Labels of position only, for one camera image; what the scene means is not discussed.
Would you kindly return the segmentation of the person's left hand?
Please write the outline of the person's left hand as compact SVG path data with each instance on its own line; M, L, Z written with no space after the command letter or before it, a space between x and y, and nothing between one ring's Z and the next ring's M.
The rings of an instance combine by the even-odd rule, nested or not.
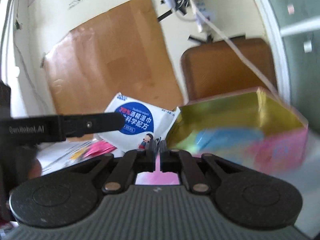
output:
M38 159L33 161L33 165L28 172L28 179L40 177L42 174L42 166Z

